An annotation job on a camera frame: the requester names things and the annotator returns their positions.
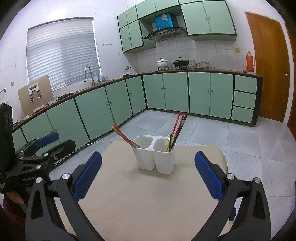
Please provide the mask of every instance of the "white plastic container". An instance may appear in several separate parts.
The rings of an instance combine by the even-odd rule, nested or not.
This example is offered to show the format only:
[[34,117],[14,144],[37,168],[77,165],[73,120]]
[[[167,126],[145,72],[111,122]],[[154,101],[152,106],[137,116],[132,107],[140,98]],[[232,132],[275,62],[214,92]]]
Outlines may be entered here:
[[154,145],[153,145],[153,153],[154,153],[154,160],[156,169],[160,173],[164,174],[170,174],[174,170],[175,166],[175,147],[172,149],[171,152],[165,152],[166,146],[165,146],[165,140],[166,138],[161,137],[158,138]]
[[145,170],[152,170],[155,167],[155,161],[150,146],[154,142],[154,138],[151,136],[138,136],[134,142],[142,148],[132,148],[139,167]]

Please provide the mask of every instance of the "range hood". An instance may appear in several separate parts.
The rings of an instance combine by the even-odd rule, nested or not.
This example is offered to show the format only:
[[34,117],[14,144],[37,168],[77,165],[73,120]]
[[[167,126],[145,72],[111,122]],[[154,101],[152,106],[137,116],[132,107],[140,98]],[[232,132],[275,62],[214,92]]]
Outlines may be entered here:
[[180,27],[163,28],[145,37],[145,39],[154,40],[155,42],[175,38],[178,36],[187,35],[187,31]]

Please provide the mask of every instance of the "blue gripper pad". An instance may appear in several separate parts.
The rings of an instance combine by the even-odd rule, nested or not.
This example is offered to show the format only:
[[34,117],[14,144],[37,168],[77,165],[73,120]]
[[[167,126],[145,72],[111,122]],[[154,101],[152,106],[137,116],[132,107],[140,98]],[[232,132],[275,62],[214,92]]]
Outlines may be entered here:
[[57,141],[58,139],[59,139],[59,133],[54,132],[54,133],[51,133],[51,134],[49,134],[49,135],[47,135],[47,136],[39,139],[37,141],[36,146],[38,148],[43,148],[43,147],[45,147],[45,146],[47,146],[47,145],[49,145],[49,144]]
[[212,198],[220,202],[224,197],[220,179],[200,152],[195,154],[194,161],[196,169],[211,193]]
[[102,156],[100,153],[94,152],[91,158],[87,161],[86,167],[74,183],[73,198],[75,201],[85,197],[101,166]]

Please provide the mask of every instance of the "blue box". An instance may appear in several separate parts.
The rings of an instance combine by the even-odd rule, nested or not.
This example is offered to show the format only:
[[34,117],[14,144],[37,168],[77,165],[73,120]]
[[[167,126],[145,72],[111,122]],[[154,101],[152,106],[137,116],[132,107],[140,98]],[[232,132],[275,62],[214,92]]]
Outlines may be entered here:
[[179,27],[177,18],[175,17],[175,15],[169,12],[155,17],[155,24],[157,30],[163,28]]

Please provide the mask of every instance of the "white pot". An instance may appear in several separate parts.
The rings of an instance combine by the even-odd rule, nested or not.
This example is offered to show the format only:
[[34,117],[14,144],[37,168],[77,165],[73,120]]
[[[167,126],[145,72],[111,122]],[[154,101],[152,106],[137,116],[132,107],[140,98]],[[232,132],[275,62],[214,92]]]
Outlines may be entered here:
[[165,59],[160,58],[160,60],[158,60],[158,61],[156,62],[156,66],[157,66],[158,68],[165,68],[165,67],[168,67],[168,61],[165,60]]

